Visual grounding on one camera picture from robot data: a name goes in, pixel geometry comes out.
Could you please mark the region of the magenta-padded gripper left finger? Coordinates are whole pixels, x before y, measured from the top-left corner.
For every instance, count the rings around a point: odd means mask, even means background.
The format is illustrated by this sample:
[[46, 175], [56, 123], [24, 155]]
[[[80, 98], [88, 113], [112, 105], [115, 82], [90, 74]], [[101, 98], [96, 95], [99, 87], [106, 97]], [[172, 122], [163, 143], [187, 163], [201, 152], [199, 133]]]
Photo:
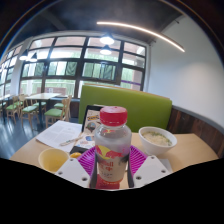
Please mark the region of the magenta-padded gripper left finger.
[[78, 158], [68, 159], [55, 175], [84, 188], [95, 188], [97, 183], [95, 148], [85, 151]]

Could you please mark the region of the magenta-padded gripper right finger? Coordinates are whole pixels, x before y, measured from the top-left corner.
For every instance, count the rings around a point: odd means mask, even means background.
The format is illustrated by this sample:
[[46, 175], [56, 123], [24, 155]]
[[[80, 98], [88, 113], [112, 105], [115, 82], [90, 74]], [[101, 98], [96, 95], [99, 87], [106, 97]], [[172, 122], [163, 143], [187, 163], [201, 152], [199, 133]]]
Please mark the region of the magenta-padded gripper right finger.
[[130, 147], [127, 179], [130, 188], [140, 188], [171, 173], [168, 159], [147, 156], [135, 146]]

